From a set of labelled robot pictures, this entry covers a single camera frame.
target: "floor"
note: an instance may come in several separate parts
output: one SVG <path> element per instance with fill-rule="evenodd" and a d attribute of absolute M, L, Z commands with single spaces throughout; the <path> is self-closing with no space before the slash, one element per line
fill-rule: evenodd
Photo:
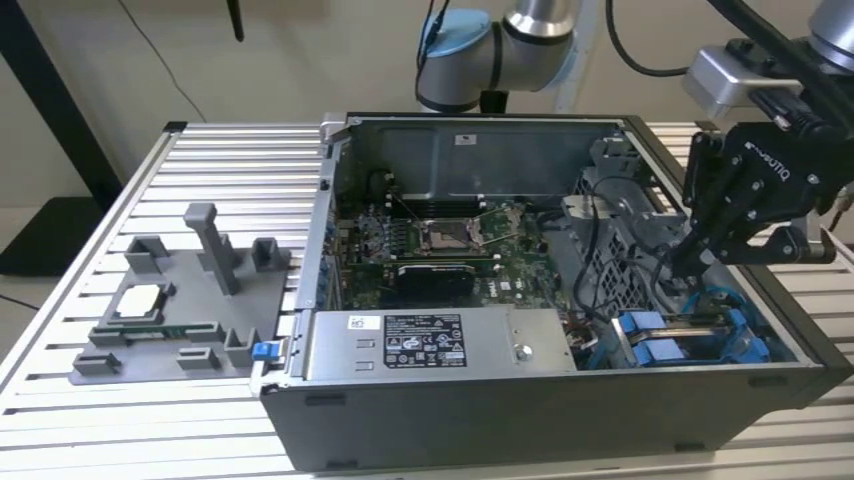
<path fill-rule="evenodd" d="M 17 235 L 38 208 L 0 208 L 0 251 Z M 57 278 L 20 278 L 0 275 L 0 294 L 40 306 Z M 0 361 L 26 328 L 34 311 L 0 299 Z"/>

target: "motherboard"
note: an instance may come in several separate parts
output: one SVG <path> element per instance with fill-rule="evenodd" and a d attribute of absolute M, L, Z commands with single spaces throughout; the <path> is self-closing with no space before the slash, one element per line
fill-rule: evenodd
<path fill-rule="evenodd" d="M 341 308 L 515 305 L 568 314 L 563 278 L 521 201 L 368 205 L 336 223 Z"/>

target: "white wall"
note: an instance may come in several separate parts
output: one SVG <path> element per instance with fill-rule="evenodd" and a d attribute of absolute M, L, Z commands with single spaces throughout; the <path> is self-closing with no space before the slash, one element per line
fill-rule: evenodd
<path fill-rule="evenodd" d="M 0 208 L 73 195 L 88 190 L 0 57 Z"/>
<path fill-rule="evenodd" d="M 819 0 L 747 3 L 788 36 L 808 33 L 806 22 Z M 743 37 L 706 0 L 615 0 L 614 19 L 626 50 L 650 68 L 687 66 L 699 47 Z M 682 90 L 679 78 L 644 77 L 623 64 L 608 40 L 603 6 L 573 111 L 638 114 L 648 121 L 704 118 Z"/>
<path fill-rule="evenodd" d="M 177 80 L 215 122 L 317 122 L 327 111 L 416 109 L 425 0 L 125 0 Z M 497 17 L 504 0 L 455 0 Z M 197 120 L 114 0 L 21 0 L 108 155 L 129 173 L 169 120 Z M 511 97 L 551 112 L 553 92 Z"/>

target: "gray stand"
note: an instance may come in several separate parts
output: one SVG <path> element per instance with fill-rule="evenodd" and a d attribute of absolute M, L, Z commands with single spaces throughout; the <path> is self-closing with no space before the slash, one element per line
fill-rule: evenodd
<path fill-rule="evenodd" d="M 212 204 L 192 204 L 184 216 L 203 252 L 168 252 L 156 236 L 133 239 L 130 270 L 74 360 L 73 384 L 249 375 L 252 346 L 273 336 L 289 251 L 272 238 L 232 249 L 215 217 Z M 156 290 L 141 307 L 122 302 L 140 286 Z"/>

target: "blue cable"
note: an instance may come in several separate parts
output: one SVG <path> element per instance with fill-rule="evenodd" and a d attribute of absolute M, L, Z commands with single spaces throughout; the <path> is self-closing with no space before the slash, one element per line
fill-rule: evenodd
<path fill-rule="evenodd" d="M 602 357 L 604 357 L 604 350 L 604 345 L 602 345 L 602 343 L 596 344 L 596 351 L 590 355 L 585 370 L 596 369 L 596 367 L 599 366 L 599 362 L 602 361 Z"/>

